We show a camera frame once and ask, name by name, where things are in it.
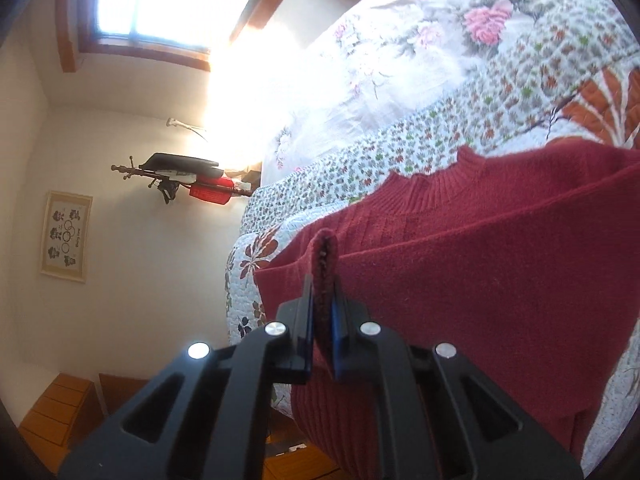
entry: pink rose print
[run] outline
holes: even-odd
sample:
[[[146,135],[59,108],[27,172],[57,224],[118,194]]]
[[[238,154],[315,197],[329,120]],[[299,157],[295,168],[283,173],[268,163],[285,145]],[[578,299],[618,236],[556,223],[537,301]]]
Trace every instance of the pink rose print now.
[[[423,48],[441,43],[444,30],[438,22],[427,22],[426,26],[418,32],[415,43]]]
[[[334,36],[336,40],[340,40],[341,37],[344,36],[344,32],[347,30],[347,25],[345,23],[340,23],[334,30]]]
[[[509,0],[498,0],[491,9],[478,7],[465,14],[466,30],[476,43],[495,46],[500,43],[504,23],[511,17],[513,5]]]

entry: bed sheet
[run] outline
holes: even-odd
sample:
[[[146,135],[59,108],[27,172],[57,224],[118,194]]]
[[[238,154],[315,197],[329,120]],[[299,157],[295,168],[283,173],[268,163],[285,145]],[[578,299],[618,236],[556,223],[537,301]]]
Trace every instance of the bed sheet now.
[[[581,136],[640,148],[640,46],[610,0],[563,0],[458,89],[409,117],[260,188],[242,219],[225,272],[230,342],[265,323],[253,281],[305,225],[373,192],[395,171],[433,173],[457,148],[487,156]],[[585,473],[638,406],[640,324],[607,385],[585,447]],[[290,413],[290,390],[274,389]]]
[[[433,104],[560,1],[362,0],[308,48],[282,85],[289,90],[262,185]]]

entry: framed picture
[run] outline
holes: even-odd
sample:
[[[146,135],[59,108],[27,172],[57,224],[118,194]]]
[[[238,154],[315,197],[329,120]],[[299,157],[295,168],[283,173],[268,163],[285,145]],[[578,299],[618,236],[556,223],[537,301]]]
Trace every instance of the framed picture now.
[[[49,191],[42,229],[40,272],[84,282],[84,247],[93,198]]]

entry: wooden cabinet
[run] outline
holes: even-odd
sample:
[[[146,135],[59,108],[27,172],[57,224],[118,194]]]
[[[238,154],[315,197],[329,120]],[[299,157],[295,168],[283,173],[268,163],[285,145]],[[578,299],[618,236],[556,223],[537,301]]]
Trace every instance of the wooden cabinet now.
[[[62,460],[104,420],[95,385],[60,374],[22,420],[18,431],[53,473]]]

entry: red sweater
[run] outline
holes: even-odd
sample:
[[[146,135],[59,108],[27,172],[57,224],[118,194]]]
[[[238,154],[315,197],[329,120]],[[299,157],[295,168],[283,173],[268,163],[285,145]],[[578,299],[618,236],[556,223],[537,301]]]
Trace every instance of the red sweater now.
[[[320,229],[348,297],[412,345],[456,345],[580,459],[640,308],[640,152],[587,141],[391,174],[304,228],[255,281],[268,319],[300,295]],[[342,468],[376,478],[372,399],[322,359],[294,386],[300,428]]]

